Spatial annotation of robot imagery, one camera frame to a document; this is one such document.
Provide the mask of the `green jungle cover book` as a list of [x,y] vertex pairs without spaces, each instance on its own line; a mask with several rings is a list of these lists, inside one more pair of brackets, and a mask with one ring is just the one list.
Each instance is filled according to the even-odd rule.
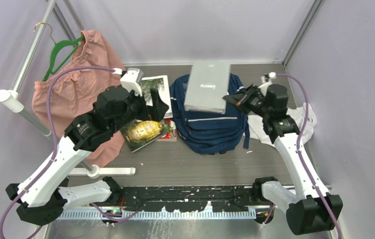
[[120,130],[132,153],[137,152],[171,131],[172,127],[166,119],[160,122],[133,120]]

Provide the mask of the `palm leaf white book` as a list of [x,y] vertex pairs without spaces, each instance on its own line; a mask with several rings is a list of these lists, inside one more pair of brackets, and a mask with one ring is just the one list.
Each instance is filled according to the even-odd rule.
[[164,116],[165,119],[170,119],[173,117],[172,106],[171,106],[171,96],[170,87],[167,75],[155,76],[155,77],[143,77],[141,80],[141,89],[143,96],[145,98],[146,104],[152,106],[151,89],[158,90],[161,100],[169,106]]

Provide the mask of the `grey hardcover book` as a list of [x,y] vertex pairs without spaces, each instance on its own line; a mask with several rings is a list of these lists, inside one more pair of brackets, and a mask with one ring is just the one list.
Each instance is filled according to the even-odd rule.
[[227,62],[194,63],[187,83],[185,110],[224,114],[223,97],[228,93],[230,68]]

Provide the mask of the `navy blue student backpack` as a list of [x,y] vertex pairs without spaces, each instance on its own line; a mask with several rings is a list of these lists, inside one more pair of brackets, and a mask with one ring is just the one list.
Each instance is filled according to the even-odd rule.
[[224,154],[234,150],[245,136],[243,148],[249,148],[248,117],[234,106],[227,105],[224,114],[186,111],[184,102],[189,74],[170,85],[172,121],[183,142],[198,154]]

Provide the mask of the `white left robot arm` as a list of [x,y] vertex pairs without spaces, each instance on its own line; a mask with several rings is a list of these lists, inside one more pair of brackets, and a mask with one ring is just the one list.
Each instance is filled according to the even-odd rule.
[[158,90],[151,89],[150,95],[152,104],[147,105],[141,93],[122,86],[100,93],[93,109],[77,116],[55,140],[51,156],[27,180],[7,186],[7,195],[19,204],[19,218],[44,226],[71,208],[101,202],[117,205],[122,189],[112,177],[77,187],[63,187],[62,183],[81,161],[133,120],[161,121],[169,107]]

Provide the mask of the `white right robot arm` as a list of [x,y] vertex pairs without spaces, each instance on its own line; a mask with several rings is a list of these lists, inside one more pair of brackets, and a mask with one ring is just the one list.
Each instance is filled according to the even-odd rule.
[[297,236],[338,230],[343,202],[321,182],[304,150],[300,130],[287,114],[286,87],[271,83],[251,85],[223,99],[245,115],[262,117],[264,132],[282,156],[294,184],[292,192],[274,177],[258,178],[252,192],[254,201],[261,205],[269,201],[282,210],[291,232]]

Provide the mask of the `red cover book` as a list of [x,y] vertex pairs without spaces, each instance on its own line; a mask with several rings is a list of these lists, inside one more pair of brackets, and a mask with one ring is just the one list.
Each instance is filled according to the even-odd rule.
[[170,124],[172,130],[165,134],[164,136],[157,139],[157,141],[164,141],[164,142],[174,142],[177,141],[177,128],[175,123],[171,119],[166,119],[166,121]]

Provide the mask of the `white cloth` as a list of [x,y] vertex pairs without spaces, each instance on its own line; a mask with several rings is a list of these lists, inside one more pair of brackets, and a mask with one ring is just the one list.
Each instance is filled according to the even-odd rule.
[[[302,128],[304,122],[306,122],[304,132],[302,134],[302,142],[306,144],[314,134],[314,127],[317,124],[317,117],[311,107],[310,104],[303,104],[301,107],[296,109],[287,109],[287,114],[291,116],[299,129]],[[262,117],[258,115],[249,115],[248,116],[248,125],[249,125],[249,132],[250,138],[258,139],[260,143],[275,147],[269,138],[268,135],[265,134],[263,129],[263,122]]]

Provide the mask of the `pink cloth garment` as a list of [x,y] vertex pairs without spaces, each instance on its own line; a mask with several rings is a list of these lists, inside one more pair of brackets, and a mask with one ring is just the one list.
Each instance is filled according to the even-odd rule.
[[[69,64],[63,71],[85,66],[104,66],[124,69],[124,66],[104,36],[97,30],[81,31],[84,40],[80,43]],[[97,69],[82,69],[62,76],[54,85],[50,97],[51,116],[56,135],[62,137],[65,129],[75,117],[93,109],[98,94],[110,86],[120,84],[120,76]],[[103,143],[86,161],[105,167],[120,153],[124,138],[120,132]]]

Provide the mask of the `metal clothes rack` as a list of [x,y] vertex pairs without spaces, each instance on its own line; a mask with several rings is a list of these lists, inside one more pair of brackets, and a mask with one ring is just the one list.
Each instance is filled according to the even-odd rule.
[[[51,14],[55,14],[57,21],[62,26],[64,32],[68,35],[67,39],[59,41],[52,47],[49,61],[50,68],[45,75],[44,81],[36,81],[34,84],[34,94],[32,99],[32,112],[27,110],[23,104],[18,100],[20,86],[22,85],[26,73],[31,65],[32,59],[35,55],[36,50],[39,47],[41,37],[48,24],[48,20]],[[51,127],[48,124],[47,114],[49,108],[47,107],[48,102],[48,89],[52,86],[52,81],[55,77],[62,73],[62,68],[70,63],[72,55],[77,50],[80,43],[84,40],[84,36],[80,34],[79,38],[76,38],[66,22],[60,8],[56,1],[47,1],[47,8],[43,19],[40,23],[35,26],[35,36],[29,45],[28,51],[22,65],[17,73],[16,80],[10,90],[0,90],[0,102],[8,107],[15,113],[22,115],[30,123],[36,126],[47,138],[53,139],[54,133],[51,131]],[[99,167],[95,164],[90,164],[84,159],[70,171],[71,176],[88,176],[92,179],[98,178],[99,176],[129,176],[134,175],[136,169],[133,167],[129,168],[108,168]]]

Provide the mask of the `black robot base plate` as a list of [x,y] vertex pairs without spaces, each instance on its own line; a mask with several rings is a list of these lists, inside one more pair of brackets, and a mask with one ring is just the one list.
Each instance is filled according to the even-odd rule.
[[129,211],[202,212],[210,204],[213,212],[245,212],[269,206],[253,186],[123,187],[115,199],[101,203]]

